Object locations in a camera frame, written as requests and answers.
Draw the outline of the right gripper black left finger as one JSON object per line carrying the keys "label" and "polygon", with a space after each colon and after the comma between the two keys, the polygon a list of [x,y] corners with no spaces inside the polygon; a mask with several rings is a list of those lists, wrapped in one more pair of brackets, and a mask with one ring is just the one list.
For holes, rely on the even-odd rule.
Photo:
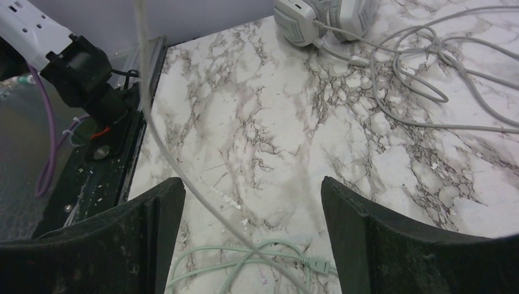
{"label": "right gripper black left finger", "polygon": [[168,178],[40,238],[1,244],[2,293],[163,293],[186,191]]}

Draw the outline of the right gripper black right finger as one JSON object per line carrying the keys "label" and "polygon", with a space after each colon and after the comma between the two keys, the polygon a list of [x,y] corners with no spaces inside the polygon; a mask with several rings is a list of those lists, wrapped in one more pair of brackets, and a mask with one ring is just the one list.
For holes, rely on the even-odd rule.
{"label": "right gripper black right finger", "polygon": [[518,236],[427,225],[325,177],[321,201],[343,293],[517,293]]}

